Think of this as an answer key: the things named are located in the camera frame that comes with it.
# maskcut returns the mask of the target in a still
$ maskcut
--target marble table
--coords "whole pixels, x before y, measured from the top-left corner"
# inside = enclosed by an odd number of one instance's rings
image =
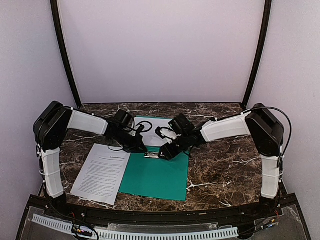
[[[221,118],[242,111],[237,103],[108,103],[84,104],[81,107],[82,111],[102,117],[112,116],[118,109],[134,116],[163,118],[183,113],[195,125],[211,117]],[[192,150],[186,201],[118,193],[114,206],[70,194],[94,143],[111,144],[103,136],[71,129],[61,146],[61,179],[68,203],[104,209],[162,212],[226,208],[259,200],[262,162],[250,136],[220,139]]]

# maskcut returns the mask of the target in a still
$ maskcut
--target teal mat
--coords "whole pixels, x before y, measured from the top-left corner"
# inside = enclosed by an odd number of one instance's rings
[[[159,152],[159,147],[147,147]],[[167,161],[145,158],[144,153],[132,153],[126,167],[120,193],[158,199],[185,201],[189,157],[180,153]]]

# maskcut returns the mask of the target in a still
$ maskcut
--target white wall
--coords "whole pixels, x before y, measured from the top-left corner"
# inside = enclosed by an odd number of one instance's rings
[[[16,238],[30,194],[41,185],[33,123],[53,101],[74,105],[49,0],[0,4],[0,226]]]
[[[320,239],[319,1],[273,2],[249,106],[258,102],[284,110],[292,120],[284,181],[297,194],[312,239]]]
[[[241,102],[264,0],[60,0],[81,100]]]

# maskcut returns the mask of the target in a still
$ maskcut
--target white backdrop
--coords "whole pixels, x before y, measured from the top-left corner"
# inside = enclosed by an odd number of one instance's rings
[[[241,102],[264,0],[60,0],[83,103]]]

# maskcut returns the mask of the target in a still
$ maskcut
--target paper document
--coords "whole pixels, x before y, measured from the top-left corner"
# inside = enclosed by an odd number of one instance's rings
[[[129,157],[130,153],[125,151],[112,151],[108,146],[94,144],[73,184],[71,194],[114,205]]]
[[[152,123],[153,127],[150,131],[148,132],[142,132],[141,135],[143,136],[143,143],[146,146],[151,146],[151,147],[161,147],[162,145],[166,144],[167,141],[165,139],[162,139],[156,134],[156,129],[157,127],[167,127],[169,128],[169,122],[172,119],[169,118],[161,118],[161,117],[144,117],[144,116],[137,116],[134,118],[135,125],[142,121],[148,121]],[[145,126],[145,130],[149,129],[150,125],[148,123],[143,123]]]

